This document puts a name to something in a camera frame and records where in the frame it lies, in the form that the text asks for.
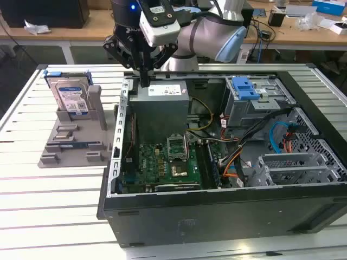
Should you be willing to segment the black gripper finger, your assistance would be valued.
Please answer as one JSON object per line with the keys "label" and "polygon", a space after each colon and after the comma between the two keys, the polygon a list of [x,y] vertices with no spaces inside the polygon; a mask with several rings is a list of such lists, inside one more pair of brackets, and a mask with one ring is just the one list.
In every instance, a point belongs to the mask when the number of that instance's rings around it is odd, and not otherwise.
{"label": "black gripper finger", "polygon": [[169,43],[159,47],[145,46],[145,87],[150,85],[151,73],[161,66],[177,50],[177,43]]}
{"label": "black gripper finger", "polygon": [[114,57],[123,67],[132,68],[140,78],[141,87],[146,87],[146,71],[134,36],[125,36],[125,43],[121,44],[116,34],[107,38],[103,48]]}

